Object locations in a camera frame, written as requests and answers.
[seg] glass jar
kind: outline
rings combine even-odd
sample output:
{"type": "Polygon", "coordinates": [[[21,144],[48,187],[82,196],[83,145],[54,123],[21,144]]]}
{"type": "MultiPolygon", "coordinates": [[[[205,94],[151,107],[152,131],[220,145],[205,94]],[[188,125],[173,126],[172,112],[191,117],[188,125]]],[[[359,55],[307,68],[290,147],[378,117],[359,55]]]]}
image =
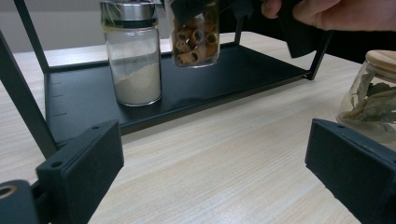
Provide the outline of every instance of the glass jar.
{"type": "Polygon", "coordinates": [[[396,51],[370,50],[337,121],[396,150],[396,51]]]}
{"type": "Polygon", "coordinates": [[[131,106],[153,104],[162,95],[155,4],[105,1],[100,6],[117,101],[131,106]]]}
{"type": "Polygon", "coordinates": [[[165,0],[174,63],[199,67],[219,60],[219,0],[165,0]]]}

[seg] cork lid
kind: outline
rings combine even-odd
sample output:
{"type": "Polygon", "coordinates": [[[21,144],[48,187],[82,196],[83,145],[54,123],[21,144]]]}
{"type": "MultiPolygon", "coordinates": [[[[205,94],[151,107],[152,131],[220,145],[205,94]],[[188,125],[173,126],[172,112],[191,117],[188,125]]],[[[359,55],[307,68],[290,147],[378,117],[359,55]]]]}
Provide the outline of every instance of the cork lid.
{"type": "Polygon", "coordinates": [[[370,50],[366,53],[366,60],[375,68],[377,77],[396,83],[396,51],[370,50]]]}

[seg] black shelf tray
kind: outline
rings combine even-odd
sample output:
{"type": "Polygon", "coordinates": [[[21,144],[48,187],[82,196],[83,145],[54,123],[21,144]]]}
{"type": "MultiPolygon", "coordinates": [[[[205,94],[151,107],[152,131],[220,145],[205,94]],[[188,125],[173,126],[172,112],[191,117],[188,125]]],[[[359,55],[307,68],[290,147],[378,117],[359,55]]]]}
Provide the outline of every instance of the black shelf tray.
{"type": "Polygon", "coordinates": [[[219,62],[207,67],[177,67],[170,53],[162,55],[161,63],[163,96],[139,107],[117,103],[107,63],[48,74],[46,116],[55,141],[62,143],[111,119],[120,122],[122,134],[131,133],[309,75],[235,44],[222,45],[219,62]]]}

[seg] wooden table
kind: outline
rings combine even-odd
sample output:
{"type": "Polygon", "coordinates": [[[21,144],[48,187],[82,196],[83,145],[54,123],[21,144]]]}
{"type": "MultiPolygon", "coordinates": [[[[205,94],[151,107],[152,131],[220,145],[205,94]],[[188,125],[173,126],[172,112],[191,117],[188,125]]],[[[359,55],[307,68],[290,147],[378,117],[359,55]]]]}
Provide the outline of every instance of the wooden table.
{"type": "MultiPolygon", "coordinates": [[[[221,36],[222,42],[233,34],[221,36]]],[[[243,33],[241,44],[292,59],[284,42],[243,33]]],[[[162,50],[169,50],[162,42],[162,50]]],[[[104,46],[46,52],[49,64],[106,58],[104,46]]],[[[32,52],[15,54],[44,112],[43,75],[32,52]]],[[[301,80],[122,137],[125,165],[91,223],[359,223],[305,167],[313,118],[335,121],[360,64],[325,55],[301,80]]],[[[44,161],[0,86],[0,182],[36,181],[44,161]]]]}

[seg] silver metal lid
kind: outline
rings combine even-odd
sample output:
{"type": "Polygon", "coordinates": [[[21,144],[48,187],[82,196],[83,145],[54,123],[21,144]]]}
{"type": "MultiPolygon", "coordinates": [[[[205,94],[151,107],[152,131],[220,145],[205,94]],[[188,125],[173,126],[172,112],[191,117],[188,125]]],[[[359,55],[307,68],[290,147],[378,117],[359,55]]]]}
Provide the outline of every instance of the silver metal lid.
{"type": "Polygon", "coordinates": [[[155,4],[149,0],[104,1],[102,18],[108,21],[146,21],[155,18],[155,4]]]}

